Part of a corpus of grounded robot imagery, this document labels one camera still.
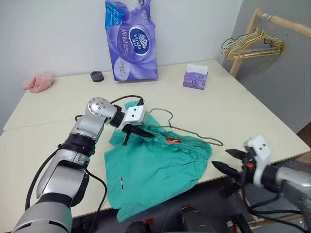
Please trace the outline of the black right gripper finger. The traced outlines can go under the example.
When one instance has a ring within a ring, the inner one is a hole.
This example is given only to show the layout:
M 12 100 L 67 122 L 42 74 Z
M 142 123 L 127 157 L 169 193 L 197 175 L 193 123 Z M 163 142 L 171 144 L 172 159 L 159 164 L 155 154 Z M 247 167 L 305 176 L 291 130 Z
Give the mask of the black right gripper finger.
M 225 150 L 228 154 L 233 156 L 236 159 L 243 160 L 246 157 L 246 152 L 238 149 L 227 149 Z
M 223 162 L 212 161 L 212 164 L 217 170 L 219 170 L 221 173 L 225 174 L 226 176 L 230 178 L 238 179 L 240 176 L 240 173 L 236 169 L 230 167 L 229 165 Z

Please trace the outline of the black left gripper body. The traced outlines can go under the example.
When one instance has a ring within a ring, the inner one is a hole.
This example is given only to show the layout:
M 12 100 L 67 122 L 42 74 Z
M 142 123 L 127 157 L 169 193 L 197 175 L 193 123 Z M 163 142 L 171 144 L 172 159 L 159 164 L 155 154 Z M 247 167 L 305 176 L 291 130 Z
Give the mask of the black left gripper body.
M 143 130 L 138 125 L 126 124 L 123 127 L 122 132 L 124 132 L 124 133 L 141 134 L 141 133 L 143 133 Z

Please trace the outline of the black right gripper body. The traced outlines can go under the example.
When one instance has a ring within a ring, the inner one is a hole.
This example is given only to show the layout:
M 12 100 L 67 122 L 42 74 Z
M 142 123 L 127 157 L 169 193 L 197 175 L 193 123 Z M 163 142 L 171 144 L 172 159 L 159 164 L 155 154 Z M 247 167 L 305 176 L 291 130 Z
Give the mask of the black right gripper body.
M 249 153 L 241 152 L 240 160 L 242 161 L 242 174 L 240 184 L 245 185 L 253 183 L 255 173 L 255 159 Z

